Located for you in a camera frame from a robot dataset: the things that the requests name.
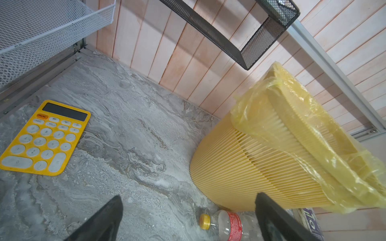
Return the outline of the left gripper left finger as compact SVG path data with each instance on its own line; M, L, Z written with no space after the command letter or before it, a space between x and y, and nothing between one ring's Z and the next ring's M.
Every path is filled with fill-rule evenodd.
M65 241L115 241L123 217L123 203L114 196Z

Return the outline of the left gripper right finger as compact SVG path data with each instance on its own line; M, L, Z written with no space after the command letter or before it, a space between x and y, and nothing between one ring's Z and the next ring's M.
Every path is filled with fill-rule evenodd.
M317 240L316 236L263 192L256 196L255 214L265 241Z

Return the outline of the red label bottle yellow cap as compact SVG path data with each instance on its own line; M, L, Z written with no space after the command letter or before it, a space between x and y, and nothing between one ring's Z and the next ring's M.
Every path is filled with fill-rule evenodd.
M219 210L201 214L199 226L215 241L262 241L262 233L256 216Z

